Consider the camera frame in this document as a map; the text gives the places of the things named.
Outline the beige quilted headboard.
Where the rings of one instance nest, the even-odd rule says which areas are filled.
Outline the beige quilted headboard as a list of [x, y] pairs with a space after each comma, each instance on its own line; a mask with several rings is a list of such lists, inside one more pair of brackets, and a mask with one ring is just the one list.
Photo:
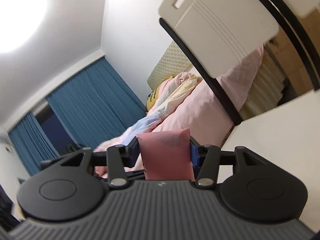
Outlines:
[[175, 77], [181, 72], [189, 71], [191, 68], [192, 64], [189, 59], [180, 47], [172, 41], [148, 77], [147, 83], [151, 90], [155, 90], [169, 77]]

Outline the round ceiling lamp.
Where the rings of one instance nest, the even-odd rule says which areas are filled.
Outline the round ceiling lamp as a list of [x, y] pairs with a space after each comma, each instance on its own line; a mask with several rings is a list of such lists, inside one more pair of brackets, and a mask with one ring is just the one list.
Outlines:
[[24, 46], [37, 32], [50, 0], [1, 0], [1, 54]]

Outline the cardboard box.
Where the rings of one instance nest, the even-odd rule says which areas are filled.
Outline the cardboard box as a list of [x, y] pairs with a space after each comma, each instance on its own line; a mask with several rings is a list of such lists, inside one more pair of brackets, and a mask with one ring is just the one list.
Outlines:
[[[319, 11], [315, 9], [305, 18], [300, 18], [299, 21], [311, 38], [316, 50], [319, 51]], [[304, 64], [283, 29], [279, 29], [278, 35], [267, 45], [276, 56], [298, 96], [313, 89]]]

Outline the pastel striped duvet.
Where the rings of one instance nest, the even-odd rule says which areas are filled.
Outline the pastel striped duvet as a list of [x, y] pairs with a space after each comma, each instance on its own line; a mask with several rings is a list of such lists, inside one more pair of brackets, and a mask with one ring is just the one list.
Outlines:
[[202, 78], [189, 72], [181, 72], [177, 76], [164, 81], [158, 99], [146, 116], [129, 127], [124, 136], [130, 139], [140, 133], [151, 132], [161, 124], [188, 97]]

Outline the white chair with black frame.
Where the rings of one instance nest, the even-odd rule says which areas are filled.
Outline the white chair with black frame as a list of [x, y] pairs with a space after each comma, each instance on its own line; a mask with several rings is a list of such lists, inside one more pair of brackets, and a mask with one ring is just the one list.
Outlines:
[[233, 124], [242, 118], [217, 77], [277, 35], [259, 0], [163, 0], [159, 23], [217, 96]]

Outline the blue curtain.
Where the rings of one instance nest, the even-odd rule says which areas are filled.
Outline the blue curtain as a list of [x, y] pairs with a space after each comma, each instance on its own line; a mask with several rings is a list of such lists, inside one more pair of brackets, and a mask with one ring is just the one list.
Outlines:
[[[74, 142], [91, 148], [122, 135], [145, 116], [143, 103], [103, 57], [46, 100]], [[9, 138], [30, 176], [40, 171], [40, 161], [59, 155], [32, 112], [9, 132]]]

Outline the bed with pink sheet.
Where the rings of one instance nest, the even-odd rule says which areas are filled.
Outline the bed with pink sheet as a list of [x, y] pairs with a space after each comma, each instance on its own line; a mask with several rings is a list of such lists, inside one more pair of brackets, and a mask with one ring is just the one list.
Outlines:
[[[187, 72], [200, 77], [193, 66]], [[247, 120], [277, 106], [283, 96], [285, 74], [260, 46], [217, 80], [242, 119]], [[233, 127], [217, 96], [202, 80], [152, 132], [188, 128], [199, 143], [222, 146]]]

